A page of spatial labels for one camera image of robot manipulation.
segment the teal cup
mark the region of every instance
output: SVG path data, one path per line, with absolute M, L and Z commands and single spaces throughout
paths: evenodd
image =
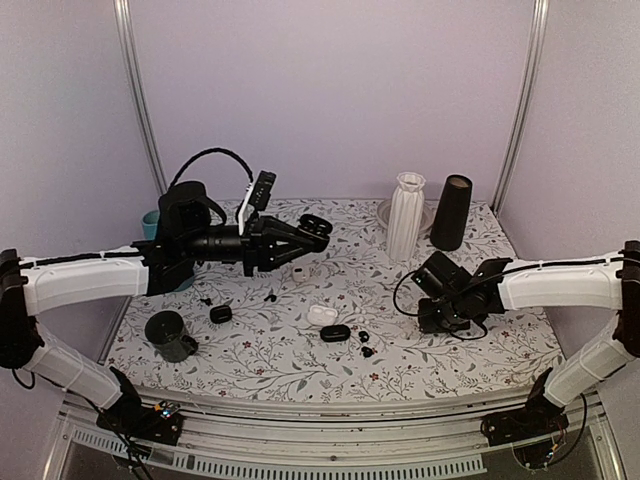
M 160 220 L 160 212 L 158 210 L 151 210 L 142 217 L 142 231 L 144 233 L 145 240 L 155 240 L 156 233 L 158 232 L 158 221 Z M 174 292 L 182 292 L 193 285 L 195 277 L 186 279 L 180 284 Z

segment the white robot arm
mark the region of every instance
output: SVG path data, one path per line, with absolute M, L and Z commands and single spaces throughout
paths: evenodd
M 640 356 L 640 242 L 599 257 L 553 262 L 507 258 L 484 262 L 471 275 L 436 252 L 412 280 L 423 332 L 459 331 L 490 313 L 533 306 L 592 306 L 616 311 L 603 330 L 561 365 L 538 377 L 525 406 L 485 417 L 491 445 L 566 428 L 564 408 L 578 395 Z
M 244 273 L 268 272 L 329 243 L 331 224 L 303 215 L 297 227 L 259 217 L 275 175 L 261 172 L 243 202 L 239 225 L 207 198 L 200 182 L 173 185 L 160 197 L 153 241 L 116 250 L 60 258 L 0 253 L 0 367 L 23 368 L 102 409 L 99 425 L 138 438 L 176 444 L 182 418 L 171 409 L 142 406 L 124 374 L 87 359 L 56 338 L 36 315 L 62 305 L 116 296 L 153 296 L 175 290 L 196 261 L 242 262 Z M 253 207 L 250 216 L 248 206 Z M 211 211 L 222 223 L 211 225 Z

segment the white vase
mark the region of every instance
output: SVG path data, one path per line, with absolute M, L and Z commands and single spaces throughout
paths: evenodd
M 409 260 L 413 255 L 422 220 L 424 184 L 424 177 L 417 173 L 398 175 L 398 187 L 391 200 L 387 229 L 387 255 L 391 260 Z

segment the cable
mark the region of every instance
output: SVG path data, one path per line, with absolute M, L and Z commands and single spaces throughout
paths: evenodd
M 580 443 L 580 440 L 582 439 L 582 435 L 584 434 L 584 430 L 585 430 L 585 428 L 587 426 L 587 410 L 588 410 L 587 398 L 584 396 L 584 393 L 581 393 L 580 397 L 582 398 L 582 426 L 580 427 L 580 431 L 578 432 L 578 436 L 576 437 L 575 441 L 573 442 L 571 447 L 569 447 L 569 450 L 567 450 L 567 452 L 562 457 L 558 458 L 557 460 L 554 461 L 552 459 L 546 466 L 530 468 L 530 470 L 544 470 L 544 469 L 546 469 L 548 467 L 552 467 L 554 465 L 557 465 L 558 463 L 566 460 L 566 458 L 569 455 L 571 455 L 571 453 L 576 449 L 576 447 Z
M 400 286 L 402 285 L 402 283 L 409 278 L 410 275 L 413 275 L 414 273 L 416 273 L 417 270 L 412 270 L 411 272 L 407 273 L 404 277 L 402 277 L 400 279 L 400 281 L 398 282 L 398 284 L 396 285 L 396 288 L 393 290 L 393 306 L 396 308 L 396 310 L 398 310 L 400 313 L 402 313 L 403 315 L 406 315 L 407 317 L 419 317 L 420 314 L 419 313 L 409 313 L 409 312 L 405 312 L 404 310 L 402 310 L 400 308 L 400 306 L 398 305 L 398 290 L 400 290 Z
M 640 260 L 636 260 L 635 258 L 625 258 L 625 257 L 615 257 L 611 259 L 612 262 L 631 262 L 640 266 Z
M 22 380 L 20 380 L 20 377 L 18 377 L 18 372 L 16 372 L 15 368 L 11 369 L 11 373 L 13 374 L 14 380 L 18 382 L 18 384 L 25 390 L 33 390 L 36 386 L 36 376 L 33 374 L 33 372 L 29 372 L 31 374 L 31 385 L 27 385 Z
M 68 255 L 66 257 L 42 258 L 35 262 L 20 264 L 21 270 L 29 270 L 34 267 L 47 267 L 49 265 L 58 265 L 60 263 L 79 262 L 81 260 L 99 260 L 101 258 L 142 258 L 140 252 L 104 252 L 100 253 L 80 253 L 78 255 Z
M 111 432 L 113 432 L 117 437 L 118 440 L 120 440 L 122 442 L 122 444 L 125 446 L 126 451 L 127 451 L 127 457 L 129 457 L 129 463 L 131 464 L 137 464 L 138 467 L 140 467 L 140 469 L 142 469 L 142 471 L 144 472 L 144 474 L 147 476 L 148 480 L 153 480 L 153 477 L 151 476 L 151 473 L 149 473 L 149 470 L 147 469 L 147 467 L 145 466 L 145 464 L 142 462 L 142 460 L 140 459 L 140 455 L 138 455 L 138 452 L 135 450 L 135 447 L 137 447 L 136 443 L 134 441 L 131 440 L 131 437 L 127 437 L 127 436 L 122 436 L 121 433 L 117 432 L 112 426 L 111 426 L 111 422 L 109 422 L 109 420 L 104 416 L 104 413 L 102 413 L 102 411 L 96 406 L 95 403 L 93 403 L 91 400 L 89 400 L 88 398 L 83 397 L 87 403 L 89 405 L 91 405 L 91 407 L 96 411 L 96 413 L 98 414 L 99 417 L 102 418 L 102 421 L 105 422 L 107 425 L 109 425 L 109 430 L 111 430 Z M 136 472 L 135 467 L 131 468 L 130 471 L 135 475 L 135 477 L 138 480 L 144 480 L 139 474 L 138 472 Z
M 469 338 L 469 337 L 459 337 L 458 335 L 456 335 L 455 333 L 453 333 L 453 331 L 452 331 L 452 330 L 448 330 L 448 329 L 443 328 L 443 327 L 440 327 L 440 328 L 443 328 L 443 330 L 447 330 L 447 333 L 448 333 L 449 335 L 451 335 L 453 338 L 457 338 L 458 340 L 462 340 L 463 342 L 470 342 L 471 340 L 481 340 L 481 339 L 483 339 L 484 337 L 486 337 L 487 335 L 489 335 L 489 330 L 487 329 L 487 327 L 485 327 L 485 326 L 484 326 L 483 324 L 481 324 L 481 323 L 476 323 L 476 325 L 478 325 L 478 327 L 480 327 L 480 329 L 482 330 L 482 332 L 483 332 L 483 333 L 482 333 L 482 335 L 480 335 L 479 337 L 471 337 L 471 338 Z
M 227 150 L 226 148 L 214 147 L 214 148 L 208 148 L 206 150 L 203 150 L 200 153 L 196 153 L 193 157 L 187 160 L 187 162 L 184 165 L 182 165 L 182 167 L 180 167 L 180 170 L 178 170 L 178 173 L 176 173 L 176 176 L 173 177 L 173 180 L 169 184 L 169 188 L 173 187 L 176 183 L 178 183 L 178 180 L 180 179 L 182 174 L 187 170 L 187 168 L 193 165 L 193 163 L 195 163 L 196 160 L 206 155 L 210 155 L 212 153 L 222 153 L 224 155 L 227 155 L 228 157 L 233 158 L 236 162 L 240 164 L 240 166 L 242 166 L 242 168 L 244 168 L 244 171 L 247 172 L 247 176 L 249 177 L 249 183 L 253 183 L 253 172 L 251 171 L 251 168 L 249 168 L 249 165 L 247 165 L 247 162 L 245 162 L 240 157 L 240 155 L 232 152 L 231 150 Z

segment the dark mug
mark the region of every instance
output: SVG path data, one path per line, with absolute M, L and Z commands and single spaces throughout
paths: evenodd
M 144 334 L 167 362 L 182 362 L 198 351 L 198 342 L 189 336 L 177 312 L 165 310 L 156 313 L 144 327 Z

